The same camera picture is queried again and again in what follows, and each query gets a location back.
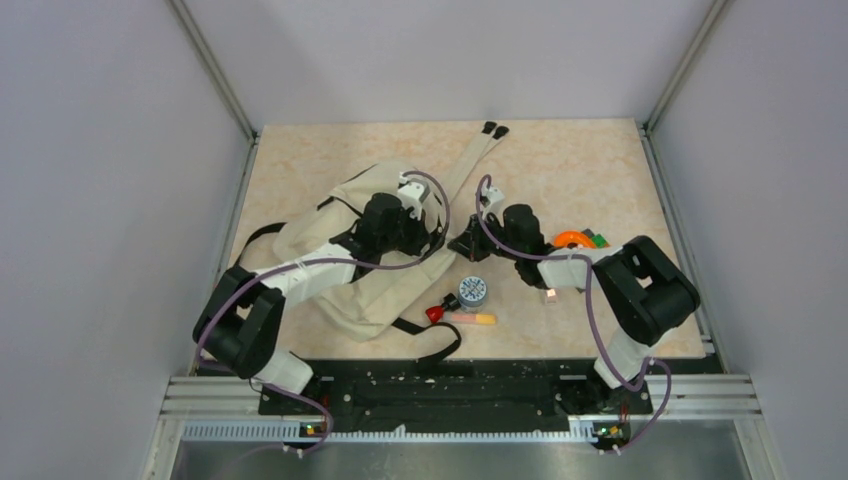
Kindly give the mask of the cream canvas backpack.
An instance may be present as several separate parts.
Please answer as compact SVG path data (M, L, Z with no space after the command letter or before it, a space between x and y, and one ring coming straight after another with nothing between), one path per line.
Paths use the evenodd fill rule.
M443 180L429 180L401 159L370 165L333 187L316 206L292 221L264 225L246 244L270 236L279 262L316 254L312 280L327 273L332 283L311 296L330 323L351 339L367 341L392 324L454 263L445 246L452 201L471 170L509 133L485 122Z

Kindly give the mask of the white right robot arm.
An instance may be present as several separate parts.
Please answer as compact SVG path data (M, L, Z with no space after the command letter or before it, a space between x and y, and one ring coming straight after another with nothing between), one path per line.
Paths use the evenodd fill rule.
M583 291L599 349L586 397L600 412L614 411L627 390L642 386L655 346L701 305L694 284L650 237L620 247L557 247L525 204L508 207L501 218L472 215L448 247L471 262L509 259L521 280L540 290Z

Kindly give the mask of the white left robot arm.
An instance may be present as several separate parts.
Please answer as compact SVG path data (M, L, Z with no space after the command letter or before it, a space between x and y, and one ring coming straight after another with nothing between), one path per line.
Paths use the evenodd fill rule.
M237 377L281 390L292 410L308 413L319 404L321 388L312 380L312 367L278 344L284 313L384 269L381 260L391 252L408 255L417 265L442 246L445 234L445 223L429 228L425 213L404 205L399 195L376 193L360 215L316 250L261 272L240 265L226 270L192 339L198 351L207 351Z

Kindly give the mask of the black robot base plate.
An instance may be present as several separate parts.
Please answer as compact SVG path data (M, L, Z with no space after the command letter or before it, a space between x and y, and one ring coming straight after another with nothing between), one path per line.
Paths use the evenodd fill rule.
M305 402L261 387L266 416L328 410L336 433L530 433L570 428L572 416L651 415L646 389L609 389L589 359L318 360Z

